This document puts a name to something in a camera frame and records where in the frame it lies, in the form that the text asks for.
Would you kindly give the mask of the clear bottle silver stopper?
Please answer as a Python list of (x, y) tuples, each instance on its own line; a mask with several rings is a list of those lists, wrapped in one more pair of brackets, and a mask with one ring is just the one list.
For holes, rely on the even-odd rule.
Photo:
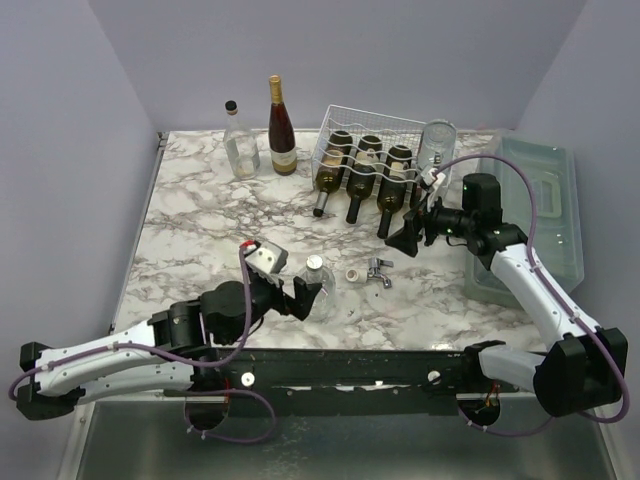
[(417, 155), (419, 171), (439, 167), (453, 159), (457, 129), (453, 123), (444, 119), (428, 122), (422, 132)]
[(308, 321), (325, 322), (334, 313), (336, 299), (336, 280), (333, 272), (324, 259), (318, 254), (309, 255), (304, 267), (297, 276), (307, 284), (320, 284), (321, 290), (316, 295), (310, 310)]

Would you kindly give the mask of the red wine bottle gold cap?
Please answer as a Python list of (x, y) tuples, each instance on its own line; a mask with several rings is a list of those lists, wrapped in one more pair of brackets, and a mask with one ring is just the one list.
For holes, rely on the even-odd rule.
[(271, 107), (268, 140), (271, 162), (277, 174), (287, 176), (297, 168), (294, 129), (284, 104), (281, 77), (270, 76), (269, 87)]

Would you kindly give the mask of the clear bottle dark cork stopper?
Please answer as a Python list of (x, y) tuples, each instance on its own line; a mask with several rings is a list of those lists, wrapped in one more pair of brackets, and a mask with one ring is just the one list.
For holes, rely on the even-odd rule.
[(260, 168), (260, 156), (257, 140), (252, 130), (239, 119), (238, 106), (234, 100), (225, 103), (227, 127), (223, 142), (234, 176), (248, 180), (257, 176)]

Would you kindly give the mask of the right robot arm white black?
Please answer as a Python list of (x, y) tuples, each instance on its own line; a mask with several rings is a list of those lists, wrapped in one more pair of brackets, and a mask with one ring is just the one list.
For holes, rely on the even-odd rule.
[(426, 197), (404, 217), (403, 227), (385, 243), (414, 257), (418, 246), (438, 236), (463, 240), (467, 250), (514, 295), (534, 321), (546, 354), (513, 349), (500, 342), (471, 347), (460, 379), (480, 392), (495, 380), (532, 392), (553, 417), (620, 402), (612, 422), (624, 418), (630, 395), (624, 379), (626, 337), (617, 328), (604, 329), (581, 310), (549, 276), (529, 238), (515, 224), (504, 222), (501, 189), (491, 174), (464, 177), (462, 206), (447, 208)]

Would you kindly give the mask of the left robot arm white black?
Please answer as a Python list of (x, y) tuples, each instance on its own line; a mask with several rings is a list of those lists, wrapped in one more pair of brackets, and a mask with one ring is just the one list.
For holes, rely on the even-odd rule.
[(281, 280), (248, 272), (111, 336), (66, 348), (27, 343), (20, 350), (23, 372), (8, 397), (25, 418), (39, 421), (121, 393), (194, 388), (212, 394), (221, 385), (220, 369), (243, 352), (266, 313), (309, 316), (321, 284), (297, 277), (293, 286), (288, 295)]

